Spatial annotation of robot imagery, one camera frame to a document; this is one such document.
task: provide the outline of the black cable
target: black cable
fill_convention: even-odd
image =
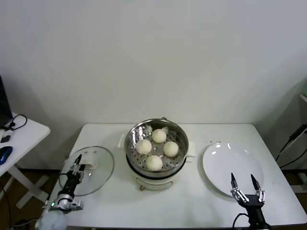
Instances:
[[[236,218],[235,218],[235,220],[234,220],[234,222],[233,222],[233,224],[232,224],[232,229],[235,229],[236,220],[239,218],[239,216],[247,216],[247,217],[248,217],[248,214],[246,214],[246,213],[239,213],[239,214],[236,216]]]
[[[283,146],[282,150],[279,151],[279,153],[281,153],[281,152],[284,150],[284,148],[286,148],[287,145],[288,145],[290,142],[291,142],[291,140],[289,139],[289,140],[287,141],[287,143]]]
[[[15,125],[14,120],[15,120],[15,118],[17,118],[18,116],[23,116],[23,117],[25,118],[25,123],[24,123],[22,126],[19,126],[19,127],[17,127],[17,128],[12,128],[12,131],[17,130],[17,129],[21,128],[21,127],[24,127],[24,126],[27,124],[27,122],[28,122],[28,118],[27,118],[25,115],[23,115],[23,114],[18,114],[18,115],[16,115],[16,116],[13,118],[13,120],[11,121],[9,127],[11,127],[11,125],[13,125],[13,124]]]
[[[11,206],[10,206],[10,202],[9,202],[9,197],[8,195],[6,194],[5,190],[4,190],[4,187],[2,186],[2,184],[0,183],[0,186],[2,188],[2,191],[6,197],[6,200],[8,202],[8,206],[9,206],[9,214],[10,214],[10,229],[12,228],[12,216],[11,216]]]
[[[304,156],[304,154],[305,154],[306,152],[307,152],[307,149],[305,149],[305,151],[304,151],[298,158],[296,158],[295,160],[293,160],[293,161],[291,161],[291,162],[289,162],[289,163],[287,163],[287,164],[285,164],[285,165],[283,165],[283,166],[280,166],[280,168],[286,167],[287,165],[289,165],[289,164],[291,164],[291,163],[297,161],[297,160],[300,159],[302,156]]]

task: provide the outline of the stainless steel steamer basket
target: stainless steel steamer basket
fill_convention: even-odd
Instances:
[[[167,157],[163,152],[163,145],[152,140],[152,132],[158,128],[166,128],[166,142],[174,141],[179,146],[179,153],[174,158]],[[140,155],[136,151],[136,143],[139,140],[147,139],[152,144],[152,150],[148,155]],[[186,154],[189,148],[189,141],[183,129],[165,118],[150,119],[143,121],[133,127],[125,139],[125,152],[130,167],[138,174],[149,179],[162,179],[176,174],[186,162]],[[163,161],[162,170],[153,172],[147,169],[146,160],[151,155],[159,156]]]

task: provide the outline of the white wall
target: white wall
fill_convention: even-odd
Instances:
[[[21,165],[59,168],[93,122],[165,116],[253,123],[265,135],[307,75],[306,9],[305,0],[0,1],[10,103],[51,129]]]

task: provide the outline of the blue mouse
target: blue mouse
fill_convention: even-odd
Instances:
[[[12,146],[5,146],[0,149],[0,165],[6,162],[12,151],[13,151]]]

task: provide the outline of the white table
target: white table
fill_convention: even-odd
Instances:
[[[25,119],[23,117],[16,118],[14,121],[16,123],[15,127],[22,125],[24,121]],[[24,127],[13,131],[9,142],[0,143],[0,148],[4,146],[13,147],[13,152],[10,154],[6,162],[3,165],[0,165],[0,176],[2,176],[6,171],[12,175],[12,177],[4,186],[4,190],[7,191],[7,189],[12,184],[14,178],[29,190],[29,192],[27,192],[26,195],[16,204],[16,206],[20,209],[33,196],[43,202],[45,202],[48,197],[48,194],[46,192],[39,189],[39,187],[41,187],[48,180],[47,176],[42,176],[36,184],[33,184],[14,165],[32,148],[34,148],[41,140],[43,140],[49,133],[50,129],[47,126],[41,125],[35,121],[28,119],[28,122]]]
[[[196,158],[186,163],[178,182],[164,191],[140,191],[130,175],[124,150],[118,148],[131,124],[87,124],[71,154],[87,146],[103,146],[114,155],[115,168],[109,181],[93,194],[79,197],[84,209],[67,215],[69,226],[93,228],[230,228],[236,215],[245,212],[234,199],[220,194],[200,167],[204,148],[217,141],[239,142],[253,152],[265,175],[266,203],[263,214],[274,225],[307,223],[307,216],[252,125],[180,125],[195,142]],[[57,183],[51,200],[59,191]],[[249,226],[240,217],[236,227]]]

